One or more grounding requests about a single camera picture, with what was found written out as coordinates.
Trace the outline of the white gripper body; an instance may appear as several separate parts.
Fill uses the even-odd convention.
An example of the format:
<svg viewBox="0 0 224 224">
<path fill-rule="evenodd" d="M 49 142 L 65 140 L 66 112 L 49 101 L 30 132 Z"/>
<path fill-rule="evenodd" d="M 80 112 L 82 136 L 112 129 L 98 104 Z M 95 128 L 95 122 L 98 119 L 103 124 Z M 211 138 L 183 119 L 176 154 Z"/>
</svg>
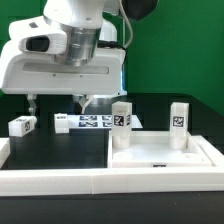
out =
<svg viewBox="0 0 224 224">
<path fill-rule="evenodd" d="M 6 94 L 111 95 L 122 92 L 126 52 L 98 39 L 99 31 L 45 16 L 15 21 L 0 54 Z"/>
</svg>

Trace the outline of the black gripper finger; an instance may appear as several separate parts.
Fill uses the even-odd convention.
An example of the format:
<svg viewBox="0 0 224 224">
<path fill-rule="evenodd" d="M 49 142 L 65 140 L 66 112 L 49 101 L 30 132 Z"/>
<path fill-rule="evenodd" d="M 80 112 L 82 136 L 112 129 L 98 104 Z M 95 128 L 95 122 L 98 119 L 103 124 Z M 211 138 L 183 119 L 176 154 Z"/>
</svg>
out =
<svg viewBox="0 0 224 224">
<path fill-rule="evenodd" d="M 35 103 L 36 98 L 37 98 L 36 94 L 28 94 L 27 95 L 27 101 L 29 103 L 28 111 L 31 116 L 34 116 L 36 114 L 36 108 L 37 108 L 36 103 Z"/>
<path fill-rule="evenodd" d="M 93 95 L 74 95 L 74 112 L 76 114 L 84 114 L 87 106 L 93 101 Z"/>
</svg>

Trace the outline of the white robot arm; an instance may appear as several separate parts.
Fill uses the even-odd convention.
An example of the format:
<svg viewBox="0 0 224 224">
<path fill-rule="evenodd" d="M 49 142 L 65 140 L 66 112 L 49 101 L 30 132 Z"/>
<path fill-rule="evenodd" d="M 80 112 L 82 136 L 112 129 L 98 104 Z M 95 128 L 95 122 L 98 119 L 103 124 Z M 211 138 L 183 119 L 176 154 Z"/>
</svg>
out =
<svg viewBox="0 0 224 224">
<path fill-rule="evenodd" d="M 43 14 L 9 25 L 0 54 L 0 90 L 24 94 L 34 113 L 41 94 L 78 95 L 84 111 L 98 96 L 116 97 L 127 44 L 105 12 L 126 23 L 155 10 L 159 0 L 47 0 Z"/>
</svg>

